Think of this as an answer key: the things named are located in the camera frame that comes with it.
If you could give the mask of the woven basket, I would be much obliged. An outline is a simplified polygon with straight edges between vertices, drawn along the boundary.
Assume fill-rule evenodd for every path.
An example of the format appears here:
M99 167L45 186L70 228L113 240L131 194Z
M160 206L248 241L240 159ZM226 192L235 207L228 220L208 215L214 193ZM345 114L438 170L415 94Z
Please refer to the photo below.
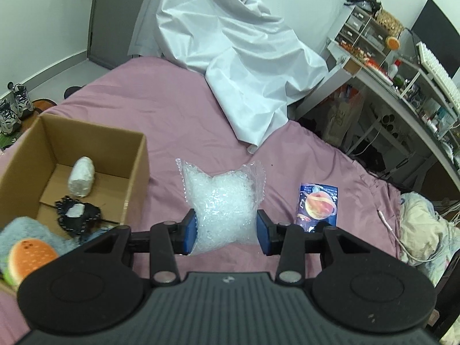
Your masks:
M377 12L375 20L389 33L390 36L399 37L405 30L405 26L402 22L384 9L380 9Z

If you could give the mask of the white draped cover sheet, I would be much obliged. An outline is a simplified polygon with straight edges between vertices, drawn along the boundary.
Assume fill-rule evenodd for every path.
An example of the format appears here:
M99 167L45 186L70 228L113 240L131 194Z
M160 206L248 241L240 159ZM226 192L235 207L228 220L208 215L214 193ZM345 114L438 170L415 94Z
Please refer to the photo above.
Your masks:
M261 0L143 0L129 53L203 74L250 152L327 74L325 60Z

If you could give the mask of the paper bag under desk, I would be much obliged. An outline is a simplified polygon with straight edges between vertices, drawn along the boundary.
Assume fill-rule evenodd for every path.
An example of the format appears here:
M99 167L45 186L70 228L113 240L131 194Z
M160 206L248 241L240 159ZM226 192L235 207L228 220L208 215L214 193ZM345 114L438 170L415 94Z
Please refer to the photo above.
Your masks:
M340 147L352 124L358 121L364 100L361 92L351 84L337 88L327 98L329 109L322 139L332 146Z

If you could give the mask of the grey sneakers pair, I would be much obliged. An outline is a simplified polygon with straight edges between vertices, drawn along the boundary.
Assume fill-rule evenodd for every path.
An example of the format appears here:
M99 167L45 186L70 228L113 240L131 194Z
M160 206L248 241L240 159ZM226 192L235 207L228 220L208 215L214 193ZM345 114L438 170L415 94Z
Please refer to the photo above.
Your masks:
M24 84L9 82L7 89L9 96L1 101L1 133L12 135L34 113L34 106Z

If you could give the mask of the pastel patterned blanket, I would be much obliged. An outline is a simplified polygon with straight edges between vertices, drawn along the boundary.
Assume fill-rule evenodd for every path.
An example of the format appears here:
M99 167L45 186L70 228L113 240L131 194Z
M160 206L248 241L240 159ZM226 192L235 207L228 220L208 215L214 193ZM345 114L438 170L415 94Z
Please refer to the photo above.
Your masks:
M459 228L439 215L433 204L416 192L401 195L400 259L438 284L459 250Z

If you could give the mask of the black slipper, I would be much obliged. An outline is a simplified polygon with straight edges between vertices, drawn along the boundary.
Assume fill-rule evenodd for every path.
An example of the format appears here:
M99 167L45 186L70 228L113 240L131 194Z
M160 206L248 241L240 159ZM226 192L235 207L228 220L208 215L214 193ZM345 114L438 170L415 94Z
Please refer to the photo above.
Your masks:
M66 100L68 99L70 96L72 96L75 92L81 90L82 87L80 86L72 86L72 87L69 87L65 90L64 94L63 94L63 98Z

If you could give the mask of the white keyboard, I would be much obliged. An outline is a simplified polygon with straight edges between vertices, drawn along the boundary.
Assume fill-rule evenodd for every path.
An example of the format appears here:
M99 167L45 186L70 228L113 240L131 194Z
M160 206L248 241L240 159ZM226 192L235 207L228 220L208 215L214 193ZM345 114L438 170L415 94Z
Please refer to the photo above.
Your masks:
M457 114L459 114L460 98L459 88L455 85L452 78L448 75L446 69L437 60L436 56L429 50L423 42L415 44L418 52L419 62L424 69L431 74L435 83L440 87L448 101L453 105Z

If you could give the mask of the clear bag of white beads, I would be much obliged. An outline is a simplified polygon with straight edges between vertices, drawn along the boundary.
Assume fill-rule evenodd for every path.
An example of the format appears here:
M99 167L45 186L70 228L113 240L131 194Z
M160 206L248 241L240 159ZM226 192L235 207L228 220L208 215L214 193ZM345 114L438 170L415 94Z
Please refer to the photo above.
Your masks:
M211 176L177 159L185 201L196 213L194 255L233 243L255 245L256 213L264 200L266 173L259 161Z

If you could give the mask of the white drawer organizer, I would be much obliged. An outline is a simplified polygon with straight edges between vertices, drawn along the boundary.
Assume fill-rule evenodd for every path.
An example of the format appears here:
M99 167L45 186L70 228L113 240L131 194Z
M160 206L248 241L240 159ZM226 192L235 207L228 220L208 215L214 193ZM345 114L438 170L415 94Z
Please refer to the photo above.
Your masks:
M335 37L338 43L346 43L354 47L365 45L382 53L388 51L386 45L388 31L372 15L357 6L348 6L345 12L345 21Z

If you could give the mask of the black stitched fabric pouch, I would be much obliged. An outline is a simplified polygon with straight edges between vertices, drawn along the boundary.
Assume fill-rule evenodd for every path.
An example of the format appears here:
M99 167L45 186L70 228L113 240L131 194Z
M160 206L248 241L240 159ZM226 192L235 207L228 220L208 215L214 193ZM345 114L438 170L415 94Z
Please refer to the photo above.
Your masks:
M58 225L72 237L90 234L91 229L101 220L99 207L70 196L56 201L55 209L58 214Z

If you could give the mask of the pink bed sheet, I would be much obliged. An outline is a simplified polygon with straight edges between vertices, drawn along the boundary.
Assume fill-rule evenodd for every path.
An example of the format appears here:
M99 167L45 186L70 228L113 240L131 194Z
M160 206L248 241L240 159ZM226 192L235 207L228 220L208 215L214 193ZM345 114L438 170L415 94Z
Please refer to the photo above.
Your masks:
M137 150L145 135L149 157L149 173L141 170L143 191L134 190L136 212L129 215L128 224L136 230L150 229L158 221L176 220L185 215L187 204L182 178L175 159L181 158L196 165L209 175L235 170L243 164L259 161L266 173L265 197L262 208L272 221L294 221L299 186L318 183L338 187L338 226L392 256L398 248L377 215L380 210L391 226L399 226L401 195L393 185L368 173L358 162L343 154L297 122L288 122L275 131L255 154L235 138L218 101L204 77L159 58L137 58L87 84L67 101L45 114L57 115L63 122L76 127L88 127L89 137L82 133L83 142L95 144L115 168L127 162L127 171L108 174L130 176ZM31 130L1 155L1 176L8 167L6 194L1 194L1 229L19 216L38 221L39 199L55 169L58 155L41 148L51 147L45 125L36 125L38 135ZM256 245L231 244L199 256L179 257L179 271L270 271L275 273L277 258L265 257ZM210 331L218 330L218 319L198 322L196 335L180 328L177 320L192 321L189 309L161 309L154 316L160 325L169 325L175 332L154 332L153 337L134 339L122 332L107 344L347 344L345 335L326 340L320 325L313 327L305 314L264 313L257 330L238 319L240 334L225 339L211 339Z

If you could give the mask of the white shelf riser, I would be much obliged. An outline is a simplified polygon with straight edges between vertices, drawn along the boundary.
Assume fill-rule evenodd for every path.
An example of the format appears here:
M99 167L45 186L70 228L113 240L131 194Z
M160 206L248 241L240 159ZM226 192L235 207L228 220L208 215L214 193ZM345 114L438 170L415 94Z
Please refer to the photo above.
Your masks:
M459 123L459 112L444 91L423 69L405 60L395 58L398 71L393 78L399 97L421 118L438 140Z

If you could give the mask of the orange round desk lamp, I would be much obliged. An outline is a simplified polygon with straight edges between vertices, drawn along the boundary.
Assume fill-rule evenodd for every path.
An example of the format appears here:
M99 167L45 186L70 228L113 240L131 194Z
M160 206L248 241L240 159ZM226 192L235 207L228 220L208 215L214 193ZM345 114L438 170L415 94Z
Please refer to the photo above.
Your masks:
M385 39L385 45L386 47L391 50L391 51L396 51L399 50L400 47L400 41L394 36L387 36Z

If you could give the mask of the grey door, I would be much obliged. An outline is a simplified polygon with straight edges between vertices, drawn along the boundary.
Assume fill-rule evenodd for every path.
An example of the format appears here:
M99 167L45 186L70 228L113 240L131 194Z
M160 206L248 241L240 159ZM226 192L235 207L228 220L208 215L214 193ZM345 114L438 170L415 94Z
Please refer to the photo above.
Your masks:
M130 59L129 45L143 0L93 0L87 57L106 69Z

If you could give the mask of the grey fluffy plush toy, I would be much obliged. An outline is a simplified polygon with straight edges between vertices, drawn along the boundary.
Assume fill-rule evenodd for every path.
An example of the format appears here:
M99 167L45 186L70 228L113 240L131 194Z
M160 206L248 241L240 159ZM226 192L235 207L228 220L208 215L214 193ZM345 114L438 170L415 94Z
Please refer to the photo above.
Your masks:
M8 256L12 247L23 239L36 238L41 240L53 247L58 255L61 256L110 229L111 227L102 227L94 232L90 232L90 234L67 239L51 232L47 226L28 216L18 217L1 229L1 271L4 272L7 270Z

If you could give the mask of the plush hamburger toy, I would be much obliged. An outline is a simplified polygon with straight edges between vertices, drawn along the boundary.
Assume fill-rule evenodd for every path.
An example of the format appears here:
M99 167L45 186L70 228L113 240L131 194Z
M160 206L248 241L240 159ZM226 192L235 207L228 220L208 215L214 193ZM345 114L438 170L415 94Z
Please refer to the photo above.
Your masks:
M5 281L17 289L32 272L58 258L48 243L37 238L25 238L12 246L8 258Z

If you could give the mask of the brown cardboard box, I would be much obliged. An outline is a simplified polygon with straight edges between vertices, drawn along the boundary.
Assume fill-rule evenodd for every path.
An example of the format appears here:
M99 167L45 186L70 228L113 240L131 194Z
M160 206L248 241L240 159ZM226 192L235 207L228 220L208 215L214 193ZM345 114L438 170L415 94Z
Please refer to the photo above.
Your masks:
M69 237L56 203L69 196L105 223L139 223L150 179L143 133L44 113L1 155L1 226L21 216Z

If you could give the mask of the white and black desk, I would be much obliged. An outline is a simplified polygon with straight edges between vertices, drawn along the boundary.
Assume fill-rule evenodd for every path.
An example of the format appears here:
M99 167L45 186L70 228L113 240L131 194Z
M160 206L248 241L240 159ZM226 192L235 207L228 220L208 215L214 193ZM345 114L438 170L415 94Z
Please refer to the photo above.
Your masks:
M358 79L358 81L374 92L384 103L393 109L395 114L405 121L410 129L418 135L431 153L437 158L454 184L459 186L459 174L455 165L448 157L444 148L441 147L440 141L435 134L433 134L422 122L415 111L410 109L407 101L399 97L394 90L375 77L367 66L364 66L364 64L355 59L336 42L327 40L325 57L334 58L334 66L321 82L302 99L302 102L292 112L292 117L295 120L302 118L325 100L333 91L347 83L350 79Z

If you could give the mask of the blue tissue pack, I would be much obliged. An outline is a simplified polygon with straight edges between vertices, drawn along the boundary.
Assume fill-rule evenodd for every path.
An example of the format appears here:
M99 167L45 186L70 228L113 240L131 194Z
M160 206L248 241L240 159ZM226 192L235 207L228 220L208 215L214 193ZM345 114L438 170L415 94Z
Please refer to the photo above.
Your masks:
M338 212L338 188L331 185L302 183L295 224L304 232L314 232L318 223L324 221L335 226Z

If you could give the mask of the black laptop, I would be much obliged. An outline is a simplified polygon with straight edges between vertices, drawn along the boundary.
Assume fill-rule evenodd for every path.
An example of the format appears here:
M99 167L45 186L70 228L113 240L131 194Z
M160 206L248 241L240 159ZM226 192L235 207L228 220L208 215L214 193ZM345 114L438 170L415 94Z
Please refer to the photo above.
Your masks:
M412 26L412 32L434 53L453 78L459 70L460 36L434 0L426 0Z

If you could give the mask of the small white stuffed bag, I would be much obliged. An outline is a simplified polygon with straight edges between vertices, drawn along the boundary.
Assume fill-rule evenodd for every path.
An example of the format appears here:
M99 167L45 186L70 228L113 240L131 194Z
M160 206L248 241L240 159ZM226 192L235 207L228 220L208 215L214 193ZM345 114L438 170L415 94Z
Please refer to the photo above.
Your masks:
M95 177L92 159L80 157L73 165L68 179L68 189L71 195L86 197L90 194Z

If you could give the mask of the white bottle red cap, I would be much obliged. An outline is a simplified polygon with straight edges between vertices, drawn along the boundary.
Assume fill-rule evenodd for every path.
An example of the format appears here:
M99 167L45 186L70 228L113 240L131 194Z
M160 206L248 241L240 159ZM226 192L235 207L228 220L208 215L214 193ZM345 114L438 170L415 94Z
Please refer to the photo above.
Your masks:
M399 59L397 59L391 65L388 66L387 74L390 79L394 79L394 77L397 75L399 66L401 64L402 62Z

